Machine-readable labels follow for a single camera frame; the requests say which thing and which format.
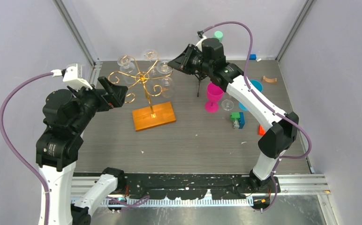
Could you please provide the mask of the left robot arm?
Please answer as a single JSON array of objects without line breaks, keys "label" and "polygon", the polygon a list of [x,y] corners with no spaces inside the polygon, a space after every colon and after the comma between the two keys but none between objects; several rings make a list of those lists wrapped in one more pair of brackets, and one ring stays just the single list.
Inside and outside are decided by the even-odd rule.
[{"label": "left robot arm", "polygon": [[71,185],[82,133],[98,112],[124,104],[126,86],[101,89],[72,88],[52,92],[43,107],[46,129],[36,143],[38,172],[43,177],[42,225],[88,225],[99,205],[112,192],[126,188],[123,170],[106,168],[79,200],[71,202]]}]

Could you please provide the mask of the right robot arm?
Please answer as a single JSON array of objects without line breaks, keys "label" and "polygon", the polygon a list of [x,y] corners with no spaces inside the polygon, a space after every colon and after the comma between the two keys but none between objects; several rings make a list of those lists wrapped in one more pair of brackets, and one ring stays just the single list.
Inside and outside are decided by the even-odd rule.
[{"label": "right robot arm", "polygon": [[224,47],[216,38],[203,38],[189,44],[175,59],[167,64],[187,75],[202,75],[211,83],[241,102],[263,127],[265,134],[258,141],[261,151],[256,165],[250,171],[250,187],[263,192],[273,179],[278,161],[296,139],[299,117],[278,108],[246,77],[241,69],[226,60]]}]

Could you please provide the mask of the pink plastic wine glass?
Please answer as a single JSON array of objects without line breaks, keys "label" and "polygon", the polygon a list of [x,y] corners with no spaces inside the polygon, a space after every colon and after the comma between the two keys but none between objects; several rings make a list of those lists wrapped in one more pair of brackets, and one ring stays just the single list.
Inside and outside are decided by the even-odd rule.
[{"label": "pink plastic wine glass", "polygon": [[219,109],[218,101],[223,97],[224,91],[212,82],[207,86],[207,99],[204,108],[209,113],[215,113]]}]

